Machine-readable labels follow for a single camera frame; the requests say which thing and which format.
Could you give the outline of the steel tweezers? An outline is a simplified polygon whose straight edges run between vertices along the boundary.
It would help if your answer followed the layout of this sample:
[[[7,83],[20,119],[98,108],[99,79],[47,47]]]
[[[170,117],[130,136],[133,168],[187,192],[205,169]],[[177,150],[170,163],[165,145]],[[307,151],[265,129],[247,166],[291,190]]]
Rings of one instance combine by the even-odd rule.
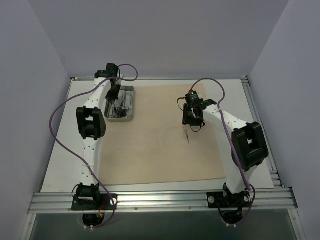
[[[187,139],[188,144],[190,144],[190,139],[189,139],[189,134],[188,134],[188,129],[187,129],[187,125],[183,125],[183,130]]]

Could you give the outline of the stainless steel instrument tray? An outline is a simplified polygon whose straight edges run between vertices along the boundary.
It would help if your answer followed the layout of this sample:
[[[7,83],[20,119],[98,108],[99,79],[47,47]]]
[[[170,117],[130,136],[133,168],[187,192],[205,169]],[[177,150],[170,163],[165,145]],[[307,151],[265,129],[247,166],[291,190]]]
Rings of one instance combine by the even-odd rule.
[[[110,90],[105,97],[104,117],[109,122],[128,122],[134,116],[135,88],[122,85],[119,90]]]

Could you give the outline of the beige cloth wrap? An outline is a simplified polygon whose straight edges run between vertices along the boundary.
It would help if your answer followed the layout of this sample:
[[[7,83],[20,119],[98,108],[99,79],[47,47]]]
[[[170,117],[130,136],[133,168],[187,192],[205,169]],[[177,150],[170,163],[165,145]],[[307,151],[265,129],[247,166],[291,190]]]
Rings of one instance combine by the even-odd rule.
[[[105,185],[157,184],[223,179],[215,128],[187,129],[178,98],[190,85],[137,86],[133,118],[107,122],[98,177]]]

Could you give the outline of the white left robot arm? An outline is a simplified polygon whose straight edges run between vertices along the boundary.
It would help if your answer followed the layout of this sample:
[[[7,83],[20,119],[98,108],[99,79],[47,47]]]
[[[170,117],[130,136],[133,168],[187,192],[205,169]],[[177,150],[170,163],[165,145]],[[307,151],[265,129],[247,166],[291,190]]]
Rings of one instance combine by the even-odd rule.
[[[105,136],[107,125],[102,106],[105,100],[114,102],[121,88],[119,67],[108,63],[104,70],[94,75],[93,88],[81,96],[87,96],[86,102],[76,109],[78,132],[83,140],[82,173],[83,177],[76,190],[76,196],[83,198],[83,204],[90,210],[100,206],[100,186],[98,180],[98,158],[102,137]]]

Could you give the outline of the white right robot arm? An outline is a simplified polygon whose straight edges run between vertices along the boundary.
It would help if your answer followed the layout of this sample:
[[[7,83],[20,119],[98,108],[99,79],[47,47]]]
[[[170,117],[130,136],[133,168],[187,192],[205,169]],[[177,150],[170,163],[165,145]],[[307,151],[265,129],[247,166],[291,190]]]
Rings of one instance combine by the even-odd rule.
[[[220,108],[220,102],[212,99],[180,97],[185,100],[180,110],[183,112],[182,125],[186,138],[189,139],[188,128],[197,133],[210,123],[226,134],[231,147],[233,163],[228,167],[226,175],[226,191],[222,193],[223,203],[234,206],[240,201],[241,192],[251,191],[250,179],[254,171],[269,156],[269,150],[262,126],[254,121],[247,122]]]

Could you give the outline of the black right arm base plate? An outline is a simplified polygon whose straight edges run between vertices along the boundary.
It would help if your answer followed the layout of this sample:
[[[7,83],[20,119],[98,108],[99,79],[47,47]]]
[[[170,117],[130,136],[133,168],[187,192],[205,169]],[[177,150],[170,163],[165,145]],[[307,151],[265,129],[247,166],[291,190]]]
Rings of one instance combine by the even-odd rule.
[[[231,194],[224,191],[213,191],[206,193],[207,206],[210,209],[239,209],[247,208],[251,203],[251,196],[248,191]]]

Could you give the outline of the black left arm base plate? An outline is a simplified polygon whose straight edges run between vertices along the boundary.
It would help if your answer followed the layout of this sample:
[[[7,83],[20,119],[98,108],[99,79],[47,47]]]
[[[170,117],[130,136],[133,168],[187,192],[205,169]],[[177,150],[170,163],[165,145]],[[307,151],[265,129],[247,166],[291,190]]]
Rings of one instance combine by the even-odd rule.
[[[111,194],[113,201],[107,193],[100,194],[98,199],[92,196],[73,196],[72,211],[115,210],[117,208],[118,195]]]

